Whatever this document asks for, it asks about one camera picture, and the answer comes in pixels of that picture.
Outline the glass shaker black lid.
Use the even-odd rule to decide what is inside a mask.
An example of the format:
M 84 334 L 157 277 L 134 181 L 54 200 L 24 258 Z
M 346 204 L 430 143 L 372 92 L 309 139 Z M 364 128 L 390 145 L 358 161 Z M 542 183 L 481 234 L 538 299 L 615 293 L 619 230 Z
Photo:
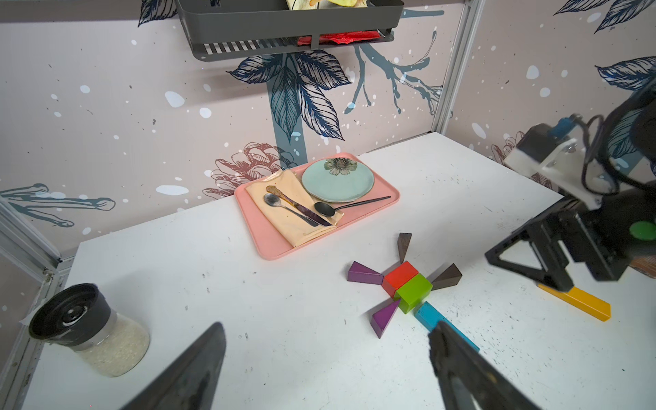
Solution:
M 94 284 L 54 295 L 32 316 L 28 329 L 31 338 L 68 348 L 111 378 L 130 372 L 150 347 L 148 331 L 110 307 Z

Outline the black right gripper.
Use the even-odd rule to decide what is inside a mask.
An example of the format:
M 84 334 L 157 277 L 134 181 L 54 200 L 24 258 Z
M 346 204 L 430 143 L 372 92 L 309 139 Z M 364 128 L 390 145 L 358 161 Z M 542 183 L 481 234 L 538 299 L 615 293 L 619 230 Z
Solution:
M 584 263 L 598 281 L 617 281 L 637 258 L 655 255 L 655 185 L 601 198 L 590 209 L 567 195 L 485 253 L 491 266 L 567 292 L 569 261 Z

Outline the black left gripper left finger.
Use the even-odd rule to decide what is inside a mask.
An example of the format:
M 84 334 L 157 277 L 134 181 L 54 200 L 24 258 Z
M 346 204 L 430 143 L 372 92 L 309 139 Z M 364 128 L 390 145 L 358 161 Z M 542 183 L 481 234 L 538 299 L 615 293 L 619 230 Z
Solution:
M 212 408 L 226 350 L 224 327 L 215 322 L 124 408 Z

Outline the yellow rectangular block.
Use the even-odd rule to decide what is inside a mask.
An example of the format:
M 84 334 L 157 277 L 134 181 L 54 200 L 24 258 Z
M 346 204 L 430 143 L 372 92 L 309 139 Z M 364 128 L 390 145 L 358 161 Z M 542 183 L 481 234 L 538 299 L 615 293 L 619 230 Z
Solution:
M 602 322 L 606 322 L 612 317 L 612 307 L 608 302 L 590 295 L 579 288 L 573 287 L 568 292 L 562 292 L 542 284 L 538 284 L 537 287 Z

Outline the green rectangular block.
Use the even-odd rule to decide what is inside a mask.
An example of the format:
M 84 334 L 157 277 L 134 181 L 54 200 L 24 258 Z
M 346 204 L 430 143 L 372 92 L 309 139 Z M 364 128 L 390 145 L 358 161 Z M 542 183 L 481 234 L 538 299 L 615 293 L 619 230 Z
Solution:
M 399 302 L 401 312 L 408 314 L 418 307 L 431 292 L 432 283 L 418 273 L 396 291 L 393 299 L 395 302 Z

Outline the iridescent gold purple knife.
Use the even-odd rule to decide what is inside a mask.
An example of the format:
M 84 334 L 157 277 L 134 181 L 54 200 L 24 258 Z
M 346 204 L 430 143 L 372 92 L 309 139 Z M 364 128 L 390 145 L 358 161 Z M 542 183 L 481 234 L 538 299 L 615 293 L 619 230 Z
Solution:
M 290 199 L 288 196 L 285 195 L 285 193 L 283 193 L 283 191 L 280 191 L 280 189 L 278 189 L 278 187 L 276 187 L 276 186 L 267 186 L 266 191 L 270 194 L 273 194 L 273 195 L 279 197 L 281 200 L 284 200 L 287 203 L 290 203 L 291 206 L 296 208 L 298 211 L 300 211 L 303 215 L 305 215 L 309 219 L 314 220 L 315 222 L 317 222 L 317 223 L 319 223 L 323 226 L 325 225 L 326 227 L 331 227 L 331 223 L 328 220 L 324 219 L 323 217 L 320 217 L 319 215 L 317 215 L 316 213 L 311 211 L 309 208 L 301 205 L 300 203 Z

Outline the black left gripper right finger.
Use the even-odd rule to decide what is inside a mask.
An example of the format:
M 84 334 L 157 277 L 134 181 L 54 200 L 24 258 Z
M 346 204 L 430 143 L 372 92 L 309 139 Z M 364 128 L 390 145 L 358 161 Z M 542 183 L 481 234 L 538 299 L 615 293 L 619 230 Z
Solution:
M 453 326 L 429 334 L 430 362 L 447 409 L 530 409 L 538 406 L 497 372 Z

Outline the purple wedge block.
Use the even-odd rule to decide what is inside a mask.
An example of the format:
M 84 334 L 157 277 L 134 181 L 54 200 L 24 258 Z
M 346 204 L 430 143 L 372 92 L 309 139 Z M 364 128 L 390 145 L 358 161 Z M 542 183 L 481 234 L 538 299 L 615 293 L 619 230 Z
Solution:
M 355 283 L 382 285 L 384 282 L 384 276 L 381 273 L 354 261 L 348 269 L 347 280 Z
M 400 306 L 400 302 L 400 300 L 389 302 L 372 314 L 370 325 L 378 338 L 383 337 L 385 330 Z

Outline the dark brown wedge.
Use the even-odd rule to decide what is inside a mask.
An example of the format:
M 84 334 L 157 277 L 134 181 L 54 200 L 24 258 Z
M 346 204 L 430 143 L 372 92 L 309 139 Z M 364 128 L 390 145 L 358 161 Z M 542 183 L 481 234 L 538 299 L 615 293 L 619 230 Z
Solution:
M 462 273 L 456 264 L 451 264 L 432 280 L 432 290 L 442 290 L 459 284 Z
M 397 239 L 397 250 L 399 255 L 399 263 L 403 264 L 406 260 L 408 254 L 408 249 L 410 246 L 411 239 L 413 234 L 409 232 L 400 232 Z

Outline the black spoon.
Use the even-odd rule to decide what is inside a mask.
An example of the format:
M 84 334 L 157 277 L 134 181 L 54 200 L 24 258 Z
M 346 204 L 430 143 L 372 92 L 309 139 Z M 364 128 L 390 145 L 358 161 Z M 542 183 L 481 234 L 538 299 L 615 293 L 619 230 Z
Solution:
M 345 205 L 337 206 L 336 208 L 329 205 L 329 203 L 323 203 L 323 202 L 317 202 L 314 204 L 314 209 L 321 215 L 324 215 L 325 217 L 331 218 L 333 217 L 339 210 L 345 209 L 345 208 L 354 208 L 358 207 L 361 205 L 368 205 L 370 203 L 377 203 L 381 201 L 385 201 L 391 199 L 391 196 L 382 196 L 374 199 L 369 199 L 365 201 L 358 201 L 358 202 L 353 202 L 353 203 L 347 203 Z

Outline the teal rectangular block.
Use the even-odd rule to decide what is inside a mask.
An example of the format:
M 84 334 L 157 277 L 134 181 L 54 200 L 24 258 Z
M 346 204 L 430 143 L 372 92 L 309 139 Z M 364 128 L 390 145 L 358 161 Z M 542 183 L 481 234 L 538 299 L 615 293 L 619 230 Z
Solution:
M 449 325 L 461 338 L 463 338 L 471 347 L 477 352 L 480 350 L 478 345 L 473 343 L 464 333 L 462 333 L 456 326 L 451 324 L 445 316 L 443 316 L 430 302 L 423 302 L 414 312 L 414 317 L 424 326 L 429 332 L 432 332 L 440 323 Z

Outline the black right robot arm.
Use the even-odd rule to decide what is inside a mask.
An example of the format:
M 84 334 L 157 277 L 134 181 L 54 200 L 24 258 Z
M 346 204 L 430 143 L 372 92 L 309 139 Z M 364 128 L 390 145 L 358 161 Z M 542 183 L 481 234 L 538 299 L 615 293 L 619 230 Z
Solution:
M 639 182 L 612 161 L 611 143 L 655 160 L 655 85 L 608 116 L 572 114 L 538 124 L 507 155 L 510 169 L 551 180 L 565 196 L 524 223 L 485 257 L 490 265 L 558 291 L 574 287 L 570 261 L 597 281 L 617 282 L 630 263 L 655 254 L 655 183 Z

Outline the mint green flower plate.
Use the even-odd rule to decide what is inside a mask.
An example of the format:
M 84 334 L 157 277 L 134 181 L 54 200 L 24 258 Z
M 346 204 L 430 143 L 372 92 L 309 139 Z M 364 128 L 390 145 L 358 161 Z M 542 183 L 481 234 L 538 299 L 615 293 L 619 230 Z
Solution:
M 302 174 L 304 189 L 326 203 L 350 203 L 374 186 L 372 170 L 348 157 L 333 157 L 310 165 Z

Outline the beige cloth napkin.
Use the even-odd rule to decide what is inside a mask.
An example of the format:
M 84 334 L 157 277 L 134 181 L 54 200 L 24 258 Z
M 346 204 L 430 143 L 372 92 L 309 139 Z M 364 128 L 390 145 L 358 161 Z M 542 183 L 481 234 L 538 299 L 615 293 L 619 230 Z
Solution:
M 274 186 L 278 193 L 284 195 L 280 199 L 281 207 L 273 207 L 266 204 L 265 196 L 268 194 L 267 188 L 269 186 Z M 261 213 L 265 215 L 266 219 L 294 248 L 334 231 L 337 228 L 338 222 L 343 218 L 341 211 L 336 212 L 333 217 L 324 217 L 323 215 L 317 214 L 319 219 L 324 220 L 327 225 L 322 225 L 318 222 L 316 227 L 312 227 L 305 220 L 302 220 L 300 215 L 308 220 L 314 220 L 314 218 L 304 215 L 301 210 L 295 208 L 287 199 L 290 199 L 293 203 L 302 205 L 313 213 L 315 212 L 315 199 L 305 191 L 299 177 L 291 170 L 278 171 L 263 180 L 248 184 L 246 191 Z

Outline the red rectangular block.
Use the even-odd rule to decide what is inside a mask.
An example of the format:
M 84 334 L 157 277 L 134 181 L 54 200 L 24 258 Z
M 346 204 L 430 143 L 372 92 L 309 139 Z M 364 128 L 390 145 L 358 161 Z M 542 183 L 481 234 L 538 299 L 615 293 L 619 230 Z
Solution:
M 382 287 L 390 297 L 394 297 L 403 285 L 418 274 L 419 271 L 410 262 L 405 261 L 384 276 Z

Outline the pink serving tray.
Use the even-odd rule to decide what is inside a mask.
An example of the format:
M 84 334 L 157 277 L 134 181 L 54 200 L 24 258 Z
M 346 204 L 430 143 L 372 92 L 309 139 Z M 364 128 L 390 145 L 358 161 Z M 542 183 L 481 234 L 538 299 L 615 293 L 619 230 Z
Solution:
M 278 171 L 236 191 L 256 250 L 270 261 L 389 208 L 400 197 L 350 154 Z

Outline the Chuba cassava chips bag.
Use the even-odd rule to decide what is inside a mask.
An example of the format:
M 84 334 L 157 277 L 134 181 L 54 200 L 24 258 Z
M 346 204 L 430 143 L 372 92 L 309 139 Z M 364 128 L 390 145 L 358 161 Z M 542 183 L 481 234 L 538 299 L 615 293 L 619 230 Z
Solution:
M 367 1 L 287 0 L 286 4 L 290 11 L 302 11 L 301 22 L 319 24 L 313 34 L 297 39 L 298 46 L 311 45 L 314 40 L 317 40 L 317 44 L 352 44 L 383 37 L 378 29 L 365 30 L 367 25 L 358 20 L 358 17 L 367 14 Z

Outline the silver spoon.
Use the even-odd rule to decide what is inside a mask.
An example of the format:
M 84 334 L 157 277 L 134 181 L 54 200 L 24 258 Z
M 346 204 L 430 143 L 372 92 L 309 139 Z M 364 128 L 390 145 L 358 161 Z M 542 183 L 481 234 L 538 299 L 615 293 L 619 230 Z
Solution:
M 290 212 L 291 214 L 293 214 L 293 215 L 297 216 L 298 218 L 300 218 L 301 220 L 305 221 L 311 227 L 317 227 L 319 225 L 318 222 L 316 222 L 316 221 L 310 219 L 309 217 L 307 217 L 303 214 L 300 214 L 299 212 L 297 212 L 297 211 L 283 205 L 281 199 L 278 196 L 275 196 L 271 193 L 268 193 L 264 196 L 264 201 L 268 206 L 270 206 L 272 208 L 281 208 L 281 209 L 284 209 L 284 210 Z

